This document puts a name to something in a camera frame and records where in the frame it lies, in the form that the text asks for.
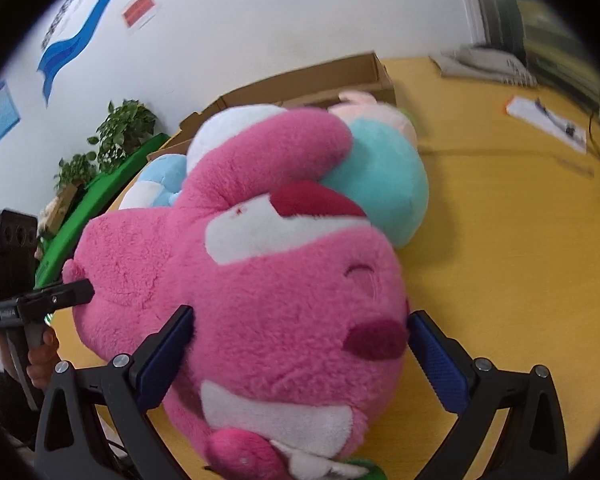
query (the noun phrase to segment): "potted plant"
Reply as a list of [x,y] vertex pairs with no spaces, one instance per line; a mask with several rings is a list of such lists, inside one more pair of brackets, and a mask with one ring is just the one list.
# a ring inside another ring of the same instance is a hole
[[100,144],[100,171],[111,173],[154,134],[156,116],[141,102],[124,100],[119,107],[109,102],[109,115],[87,142]]
[[88,184],[97,173],[96,167],[92,164],[95,159],[96,152],[76,153],[68,162],[61,158],[58,163],[60,172],[54,177],[58,180],[56,189],[62,190],[68,184],[73,184],[75,187]]

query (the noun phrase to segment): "teal plush toy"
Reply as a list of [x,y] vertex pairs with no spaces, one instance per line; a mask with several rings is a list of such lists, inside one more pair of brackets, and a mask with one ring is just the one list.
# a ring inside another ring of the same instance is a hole
[[357,203],[372,225],[400,248],[422,223],[429,201],[417,150],[395,128],[370,119],[349,123],[353,149],[322,184]]

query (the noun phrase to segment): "yellow table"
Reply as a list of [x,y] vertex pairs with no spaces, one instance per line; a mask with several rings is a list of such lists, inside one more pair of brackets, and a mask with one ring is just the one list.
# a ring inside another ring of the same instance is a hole
[[[513,95],[540,96],[557,114],[588,117],[549,89],[442,79],[425,58],[387,60],[398,105],[415,117],[430,183],[424,224],[399,257],[415,308],[426,309],[472,356],[499,368],[548,365],[560,397],[571,463],[600,425],[600,161],[506,116]],[[600,129],[594,138],[600,144]],[[69,312],[55,327],[61,355],[98,362]],[[445,413],[408,354],[394,402],[358,455],[390,479],[410,479],[442,442]],[[156,410],[152,420],[190,475],[208,475]],[[504,416],[488,437],[493,447]],[[468,478],[484,467],[485,446]]]

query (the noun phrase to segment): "red sign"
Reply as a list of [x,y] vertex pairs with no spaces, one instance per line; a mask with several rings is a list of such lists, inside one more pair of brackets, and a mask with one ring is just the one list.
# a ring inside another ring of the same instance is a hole
[[155,7],[154,0],[136,0],[134,1],[127,10],[125,10],[123,17],[126,21],[126,26],[133,26],[140,18],[142,18],[149,10]]

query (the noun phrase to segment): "pink plush toy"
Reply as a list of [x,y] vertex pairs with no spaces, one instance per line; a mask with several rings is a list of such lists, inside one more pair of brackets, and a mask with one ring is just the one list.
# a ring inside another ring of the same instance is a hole
[[347,90],[341,92],[338,97],[342,102],[329,108],[330,113],[346,123],[362,118],[387,124],[403,134],[414,148],[418,147],[418,137],[413,124],[397,108],[377,102],[376,98],[367,92]]
[[336,460],[395,390],[408,306],[390,243],[317,183],[351,147],[333,114],[277,114],[207,153],[173,208],[93,219],[64,266],[94,286],[74,319],[105,360],[194,308],[164,407],[228,480],[366,474]]

